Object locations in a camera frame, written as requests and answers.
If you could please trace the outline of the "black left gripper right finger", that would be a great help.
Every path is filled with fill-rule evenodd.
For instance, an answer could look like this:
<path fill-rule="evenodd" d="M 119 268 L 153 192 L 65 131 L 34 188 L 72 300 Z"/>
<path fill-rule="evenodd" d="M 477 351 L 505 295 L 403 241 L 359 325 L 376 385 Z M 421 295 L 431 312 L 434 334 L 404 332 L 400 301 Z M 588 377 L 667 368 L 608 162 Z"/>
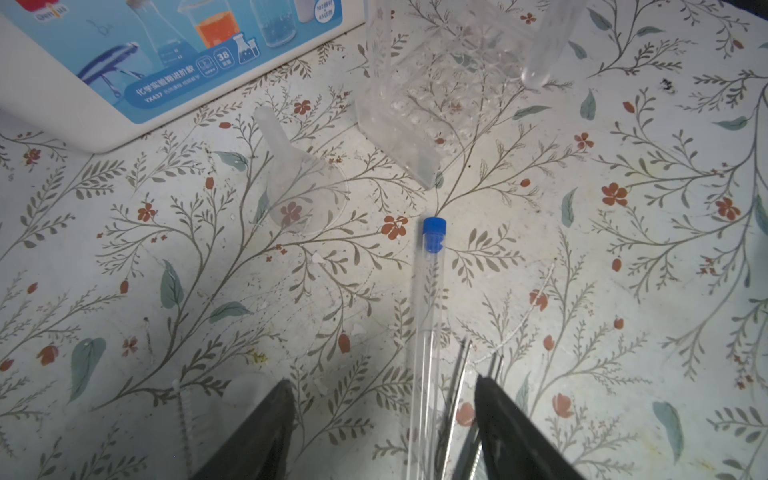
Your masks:
<path fill-rule="evenodd" d="M 475 412 L 488 478 L 583 480 L 490 377 L 476 380 Z"/>

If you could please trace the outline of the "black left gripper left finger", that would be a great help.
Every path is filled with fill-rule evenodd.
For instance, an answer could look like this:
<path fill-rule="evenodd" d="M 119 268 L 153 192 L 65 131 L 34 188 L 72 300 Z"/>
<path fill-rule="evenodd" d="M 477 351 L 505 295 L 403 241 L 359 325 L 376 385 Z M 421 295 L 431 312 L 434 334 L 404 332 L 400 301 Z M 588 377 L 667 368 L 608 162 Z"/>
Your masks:
<path fill-rule="evenodd" d="M 284 479 L 296 408 L 280 380 L 192 479 Z"/>

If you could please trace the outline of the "white plastic storage bin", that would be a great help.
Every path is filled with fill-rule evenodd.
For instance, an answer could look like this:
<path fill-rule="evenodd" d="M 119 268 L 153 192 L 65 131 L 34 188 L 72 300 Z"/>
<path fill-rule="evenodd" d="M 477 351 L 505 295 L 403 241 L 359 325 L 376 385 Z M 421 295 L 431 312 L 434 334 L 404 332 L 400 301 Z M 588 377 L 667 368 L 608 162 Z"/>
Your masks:
<path fill-rule="evenodd" d="M 359 26 L 360 1 L 5 1 L 1 109 L 110 151 Z"/>

